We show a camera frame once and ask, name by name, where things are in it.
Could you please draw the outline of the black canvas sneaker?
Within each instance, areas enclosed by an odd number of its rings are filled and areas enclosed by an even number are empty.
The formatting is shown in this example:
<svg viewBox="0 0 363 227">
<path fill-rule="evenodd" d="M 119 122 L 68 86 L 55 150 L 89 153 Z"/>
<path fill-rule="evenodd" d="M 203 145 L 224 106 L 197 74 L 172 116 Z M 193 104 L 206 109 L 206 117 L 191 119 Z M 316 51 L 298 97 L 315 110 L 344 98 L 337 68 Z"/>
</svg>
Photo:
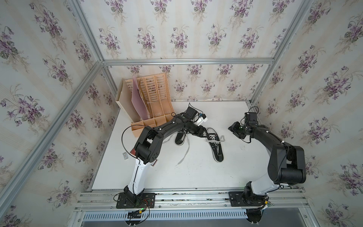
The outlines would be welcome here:
<svg viewBox="0 0 363 227">
<path fill-rule="evenodd" d="M 187 149 L 184 153 L 184 156 L 182 157 L 182 159 L 176 164 L 176 166 L 180 165 L 186 158 L 186 156 L 188 155 L 189 151 L 190 151 L 190 141 L 189 138 L 187 136 L 187 133 L 185 131 L 179 131 L 176 134 L 175 137 L 175 145 L 177 146 L 182 146 L 185 142 L 187 142 Z"/>
<path fill-rule="evenodd" d="M 213 128 L 207 128 L 206 140 L 212 149 L 214 160 L 219 163 L 222 162 L 224 160 L 224 154 L 221 143 L 224 142 L 224 136 L 220 138 Z"/>
</svg>

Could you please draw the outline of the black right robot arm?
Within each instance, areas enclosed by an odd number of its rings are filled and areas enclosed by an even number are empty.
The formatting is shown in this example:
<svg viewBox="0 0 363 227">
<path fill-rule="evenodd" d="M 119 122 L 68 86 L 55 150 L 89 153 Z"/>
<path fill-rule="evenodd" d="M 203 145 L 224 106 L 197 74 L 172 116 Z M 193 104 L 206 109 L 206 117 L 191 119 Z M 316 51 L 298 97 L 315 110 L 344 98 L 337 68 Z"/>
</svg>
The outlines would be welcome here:
<svg viewBox="0 0 363 227">
<path fill-rule="evenodd" d="M 285 142 L 265 125 L 241 125 L 235 122 L 228 130 L 241 140 L 249 136 L 250 139 L 259 141 L 269 153 L 267 173 L 245 186 L 246 195 L 263 196 L 282 185 L 296 185 L 306 181 L 305 154 L 302 147 Z"/>
</svg>

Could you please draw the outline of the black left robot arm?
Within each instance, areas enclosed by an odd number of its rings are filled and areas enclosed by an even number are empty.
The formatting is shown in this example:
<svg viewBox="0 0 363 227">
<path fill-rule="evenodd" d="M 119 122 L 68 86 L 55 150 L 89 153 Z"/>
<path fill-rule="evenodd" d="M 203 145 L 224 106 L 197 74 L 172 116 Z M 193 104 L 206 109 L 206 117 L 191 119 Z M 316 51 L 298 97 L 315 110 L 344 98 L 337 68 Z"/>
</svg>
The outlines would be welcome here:
<svg viewBox="0 0 363 227">
<path fill-rule="evenodd" d="M 145 189 L 146 173 L 149 166 L 158 158 L 164 139 L 179 131 L 186 131 L 203 138 L 206 136 L 207 130 L 180 114 L 161 126 L 143 128 L 134 146 L 136 161 L 131 181 L 123 192 L 126 201 L 131 202 L 134 206 L 143 202 L 142 194 Z"/>
</svg>

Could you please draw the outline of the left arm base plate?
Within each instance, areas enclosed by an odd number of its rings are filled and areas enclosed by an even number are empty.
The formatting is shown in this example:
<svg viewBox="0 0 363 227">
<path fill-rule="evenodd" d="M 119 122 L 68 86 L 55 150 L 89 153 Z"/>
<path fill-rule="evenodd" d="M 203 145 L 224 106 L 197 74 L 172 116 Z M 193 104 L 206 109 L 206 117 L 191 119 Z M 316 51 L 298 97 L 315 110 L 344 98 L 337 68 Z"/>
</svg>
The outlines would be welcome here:
<svg viewBox="0 0 363 227">
<path fill-rule="evenodd" d="M 116 200 L 116 208 L 154 208 L 155 199 L 155 193 L 141 193 L 140 195 L 120 193 Z"/>
</svg>

